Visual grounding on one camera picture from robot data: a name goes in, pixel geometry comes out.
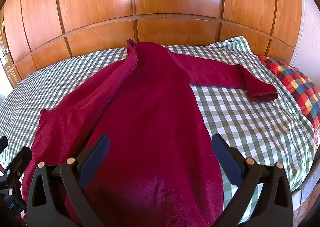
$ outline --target wooden headboard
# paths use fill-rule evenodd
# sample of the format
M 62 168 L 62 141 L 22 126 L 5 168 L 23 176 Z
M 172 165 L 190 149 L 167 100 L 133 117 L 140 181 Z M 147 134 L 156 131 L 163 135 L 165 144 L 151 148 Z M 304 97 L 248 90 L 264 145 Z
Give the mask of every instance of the wooden headboard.
M 127 39 L 204 45 L 243 35 L 256 55 L 289 63 L 302 0 L 7 0 L 3 18 L 20 78 Z

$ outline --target colorful plaid pillow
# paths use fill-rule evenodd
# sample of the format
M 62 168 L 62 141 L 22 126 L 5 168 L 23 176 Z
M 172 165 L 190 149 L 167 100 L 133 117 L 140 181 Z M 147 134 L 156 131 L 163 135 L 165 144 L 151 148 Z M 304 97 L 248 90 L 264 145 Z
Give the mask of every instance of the colorful plaid pillow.
M 316 130 L 320 121 L 320 92 L 318 88 L 297 68 L 266 56 L 259 56 L 259 59 L 288 89 L 301 108 L 302 114 L 310 120 Z

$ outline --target bed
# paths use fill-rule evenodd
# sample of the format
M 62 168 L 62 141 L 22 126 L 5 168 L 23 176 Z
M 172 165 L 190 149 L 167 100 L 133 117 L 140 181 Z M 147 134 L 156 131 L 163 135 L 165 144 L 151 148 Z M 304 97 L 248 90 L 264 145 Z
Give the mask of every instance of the bed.
M 315 133 L 312 123 L 302 115 L 288 89 L 258 56 L 252 54 L 242 36 L 207 46 L 166 47 L 179 54 L 241 64 L 258 79 L 276 87 L 277 100 L 252 103 L 243 90 L 190 85 L 210 136 L 221 134 L 244 157 L 252 157 L 260 164 L 273 165 L 277 161 L 284 164 L 296 200 L 294 209 L 297 208 L 304 201 L 303 197 L 308 196 L 307 191 L 301 191 L 301 186 L 307 186 L 308 190 L 316 184 L 318 164 L 312 164 L 318 147 L 318 131 Z M 27 76 L 0 106 L 0 136 L 9 139 L 9 146 L 0 155 L 0 164 L 5 168 L 23 146 L 32 145 L 42 109 L 52 109 L 100 69 L 125 59 L 126 53 L 126 48 L 96 51 L 52 64 Z M 230 184 L 223 171 L 222 175 L 226 206 L 236 186 Z M 259 185 L 255 190 L 243 221 L 252 213 L 261 188 Z

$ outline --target long-sleeved shirt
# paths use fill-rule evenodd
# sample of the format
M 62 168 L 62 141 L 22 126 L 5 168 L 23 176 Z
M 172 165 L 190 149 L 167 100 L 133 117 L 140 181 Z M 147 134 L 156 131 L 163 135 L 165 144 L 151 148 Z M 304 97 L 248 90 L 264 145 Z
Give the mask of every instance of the long-sleeved shirt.
M 255 102 L 275 100 L 276 89 L 241 65 L 127 43 L 126 60 L 41 111 L 23 197 L 40 161 L 60 164 L 106 134 L 110 151 L 84 188 L 106 225 L 209 226 L 223 210 L 222 176 L 189 84 L 246 89 Z M 65 204 L 79 221 L 67 197 Z

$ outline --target checkered pillow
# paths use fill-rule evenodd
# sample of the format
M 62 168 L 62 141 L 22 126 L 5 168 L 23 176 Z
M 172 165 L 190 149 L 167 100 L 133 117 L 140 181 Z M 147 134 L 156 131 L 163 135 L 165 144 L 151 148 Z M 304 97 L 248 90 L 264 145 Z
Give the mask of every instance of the checkered pillow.
M 259 56 L 259 59 L 288 89 L 301 108 L 302 114 L 310 120 L 316 130 L 320 121 L 320 92 L 318 88 L 297 68 L 265 56 Z

